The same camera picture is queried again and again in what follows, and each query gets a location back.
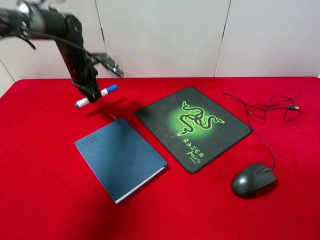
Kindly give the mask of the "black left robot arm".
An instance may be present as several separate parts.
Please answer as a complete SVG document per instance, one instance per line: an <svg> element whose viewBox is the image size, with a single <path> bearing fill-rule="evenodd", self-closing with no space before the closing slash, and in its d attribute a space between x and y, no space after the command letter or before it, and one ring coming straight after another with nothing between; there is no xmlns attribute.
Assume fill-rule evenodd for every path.
<svg viewBox="0 0 320 240"><path fill-rule="evenodd" d="M84 48L82 24L74 15L19 0L15 9L0 9L0 38L21 39L32 49L36 48L32 40L53 40L73 85L90 103L101 98L94 67L100 60Z"/></svg>

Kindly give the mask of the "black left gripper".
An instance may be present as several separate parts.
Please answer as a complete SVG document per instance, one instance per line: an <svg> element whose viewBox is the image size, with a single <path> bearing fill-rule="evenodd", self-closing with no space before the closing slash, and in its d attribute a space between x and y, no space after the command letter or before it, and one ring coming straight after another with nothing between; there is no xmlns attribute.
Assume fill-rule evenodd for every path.
<svg viewBox="0 0 320 240"><path fill-rule="evenodd" d="M87 53L68 51L65 54L65 64L72 83L82 91L90 103L95 103L102 97L96 80L98 72L92 66L92 60Z"/></svg>

